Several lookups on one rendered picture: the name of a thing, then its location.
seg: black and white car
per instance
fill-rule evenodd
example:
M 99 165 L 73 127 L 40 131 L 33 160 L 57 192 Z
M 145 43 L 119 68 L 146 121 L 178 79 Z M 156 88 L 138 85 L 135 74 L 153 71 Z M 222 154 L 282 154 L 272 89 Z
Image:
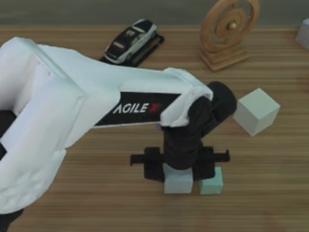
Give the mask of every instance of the black and white car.
M 157 26 L 140 19 L 121 32 L 105 49 L 104 57 L 114 64 L 130 61 L 150 39 L 156 36 Z

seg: green cube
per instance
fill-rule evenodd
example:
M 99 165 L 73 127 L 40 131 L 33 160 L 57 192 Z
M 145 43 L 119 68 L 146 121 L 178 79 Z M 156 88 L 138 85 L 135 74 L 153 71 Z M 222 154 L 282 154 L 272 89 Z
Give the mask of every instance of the green cube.
M 215 176 L 211 179 L 199 181 L 200 194 L 220 194 L 223 188 L 221 167 L 215 167 Z

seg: gray wall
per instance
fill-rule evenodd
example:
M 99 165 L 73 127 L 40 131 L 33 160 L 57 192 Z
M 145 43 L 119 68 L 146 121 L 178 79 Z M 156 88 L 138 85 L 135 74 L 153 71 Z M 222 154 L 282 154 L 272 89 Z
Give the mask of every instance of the gray wall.
M 0 0 L 0 24 L 199 25 L 216 0 Z M 258 24 L 299 25 L 309 0 L 260 0 Z

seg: wooden spinning wheel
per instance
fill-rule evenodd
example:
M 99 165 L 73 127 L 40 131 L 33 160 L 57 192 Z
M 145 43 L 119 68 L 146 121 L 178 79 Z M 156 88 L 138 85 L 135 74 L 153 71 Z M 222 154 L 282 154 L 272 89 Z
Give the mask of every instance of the wooden spinning wheel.
M 240 43 L 255 25 L 259 12 L 259 0 L 218 0 L 211 8 L 201 25 L 200 39 L 201 58 L 212 71 L 249 57 Z

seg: wooden tabletop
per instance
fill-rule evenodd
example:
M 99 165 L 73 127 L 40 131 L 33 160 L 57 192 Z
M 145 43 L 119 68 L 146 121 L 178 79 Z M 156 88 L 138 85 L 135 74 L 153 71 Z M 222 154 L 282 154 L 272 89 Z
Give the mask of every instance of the wooden tabletop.
M 0 42 L 27 37 L 98 59 L 123 28 L 7 26 Z M 142 165 L 130 167 L 130 154 L 162 145 L 153 125 L 91 130 L 9 232 L 307 232 L 309 51 L 294 42 L 297 30 L 256 27 L 244 41 L 252 57 L 211 73 L 198 56 L 199 27 L 162 26 L 166 41 L 140 66 L 187 69 L 205 84 L 227 84 L 237 98 L 260 87 L 281 105 L 274 124 L 254 137 L 229 118 L 204 139 L 231 153 L 220 164 L 222 194 L 201 196 L 196 183 L 191 195 L 164 195 L 162 184 L 143 179 Z

